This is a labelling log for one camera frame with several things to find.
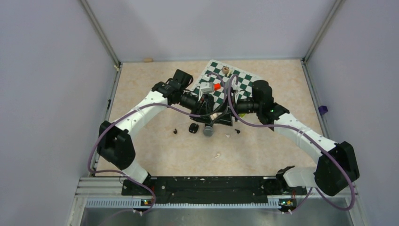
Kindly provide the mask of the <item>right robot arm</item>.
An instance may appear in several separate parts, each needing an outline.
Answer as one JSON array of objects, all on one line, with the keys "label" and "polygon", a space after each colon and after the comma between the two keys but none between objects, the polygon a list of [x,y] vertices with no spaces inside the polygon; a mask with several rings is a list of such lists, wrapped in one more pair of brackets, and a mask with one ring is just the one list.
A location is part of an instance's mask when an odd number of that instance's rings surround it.
[{"label": "right robot arm", "polygon": [[252,97],[236,99],[236,80],[231,78],[223,85],[230,113],[242,123],[256,128],[270,128],[293,141],[316,163],[315,167],[287,167],[276,181],[282,194],[295,187],[316,188],[322,194],[335,196],[349,188],[356,195],[353,182],[359,178],[359,168],[353,146],[343,141],[338,143],[315,132],[301,123],[290,111],[276,103],[272,88],[264,80],[252,86]]}]

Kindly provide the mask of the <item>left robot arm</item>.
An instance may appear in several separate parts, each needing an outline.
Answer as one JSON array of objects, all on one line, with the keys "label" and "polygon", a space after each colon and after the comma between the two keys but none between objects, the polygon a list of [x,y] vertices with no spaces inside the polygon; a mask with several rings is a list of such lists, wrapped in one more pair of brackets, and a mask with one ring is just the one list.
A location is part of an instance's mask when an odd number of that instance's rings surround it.
[{"label": "left robot arm", "polygon": [[204,82],[199,86],[199,93],[193,95],[187,87],[193,82],[193,76],[176,70],[174,76],[166,82],[155,84],[147,96],[127,114],[114,122],[104,121],[95,144],[97,153],[113,164],[120,174],[134,180],[133,189],[139,194],[150,191],[150,174],[136,160],[133,139],[153,117],[174,104],[190,110],[188,115],[194,118],[209,116],[212,110],[200,113],[200,106],[205,103],[204,94],[212,93],[224,86],[223,82]]}]

